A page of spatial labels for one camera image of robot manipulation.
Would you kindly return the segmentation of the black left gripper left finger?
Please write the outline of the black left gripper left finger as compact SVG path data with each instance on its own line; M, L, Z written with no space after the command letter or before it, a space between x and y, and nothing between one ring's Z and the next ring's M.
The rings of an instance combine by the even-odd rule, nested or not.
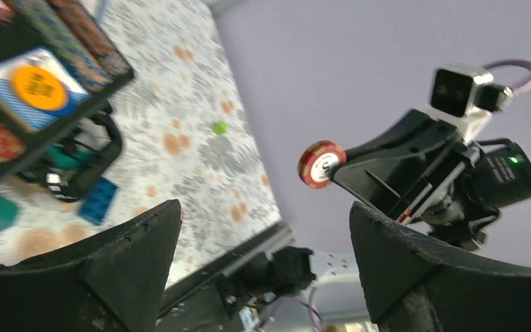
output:
M152 331L181 229L170 200L104 232L0 265L0 331Z

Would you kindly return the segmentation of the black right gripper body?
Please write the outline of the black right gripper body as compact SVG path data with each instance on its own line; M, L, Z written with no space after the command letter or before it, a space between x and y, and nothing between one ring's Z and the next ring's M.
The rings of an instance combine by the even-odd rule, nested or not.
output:
M480 152L457 127L412 109L373 140L346 150L331 181L394 221L420 216Z

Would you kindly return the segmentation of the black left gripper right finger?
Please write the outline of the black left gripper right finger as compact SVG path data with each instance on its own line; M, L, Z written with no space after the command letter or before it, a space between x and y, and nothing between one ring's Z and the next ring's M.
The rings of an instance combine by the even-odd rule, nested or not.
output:
M531 268L453 247L360 202L349 225L381 331L531 331Z

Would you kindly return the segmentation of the red poker chip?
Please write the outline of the red poker chip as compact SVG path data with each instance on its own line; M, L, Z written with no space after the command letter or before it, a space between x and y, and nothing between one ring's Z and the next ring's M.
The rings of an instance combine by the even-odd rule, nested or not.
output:
M309 146L301 155L297 173L300 180L311 189L330 185L329 171L347 160L342 147L330 140L321 140Z

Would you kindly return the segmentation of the blue small blind button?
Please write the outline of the blue small blind button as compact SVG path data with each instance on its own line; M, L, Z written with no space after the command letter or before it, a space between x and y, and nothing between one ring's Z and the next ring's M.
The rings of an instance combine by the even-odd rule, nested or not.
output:
M90 97L89 94L83 94L83 93L75 93L71 91L69 93L68 102L65 106L62 106L59 109L55 109L53 111L50 111L50 114L52 116L58 117L58 118L64 118L72 113L74 113L78 106L84 101L87 100Z

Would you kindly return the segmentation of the yellow big blind button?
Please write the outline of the yellow big blind button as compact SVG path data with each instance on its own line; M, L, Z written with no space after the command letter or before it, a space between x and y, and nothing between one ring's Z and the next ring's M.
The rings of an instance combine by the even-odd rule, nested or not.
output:
M49 71L38 66L18 66L10 76L10 86L17 97L40 111L53 111L65 106L69 93Z

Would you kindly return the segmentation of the blue card deck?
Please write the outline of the blue card deck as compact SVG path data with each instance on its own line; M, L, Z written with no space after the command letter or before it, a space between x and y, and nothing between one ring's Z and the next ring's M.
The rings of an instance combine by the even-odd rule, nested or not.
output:
M0 101L26 131L72 115L90 96L47 48L0 62Z

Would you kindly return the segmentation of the black poker set case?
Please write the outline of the black poker set case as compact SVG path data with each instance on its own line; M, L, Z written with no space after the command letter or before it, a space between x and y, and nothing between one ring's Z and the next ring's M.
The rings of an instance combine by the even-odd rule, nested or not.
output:
M0 1L0 181L83 199L122 151L109 98L134 75L80 1Z

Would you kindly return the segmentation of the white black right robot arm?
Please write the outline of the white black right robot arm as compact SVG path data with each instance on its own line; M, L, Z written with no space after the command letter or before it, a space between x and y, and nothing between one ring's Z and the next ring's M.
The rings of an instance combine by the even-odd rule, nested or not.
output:
M410 110L346 152L332 182L391 220L425 222L431 236L474 251L501 209L531 198L531 162L507 138L465 143L459 130Z

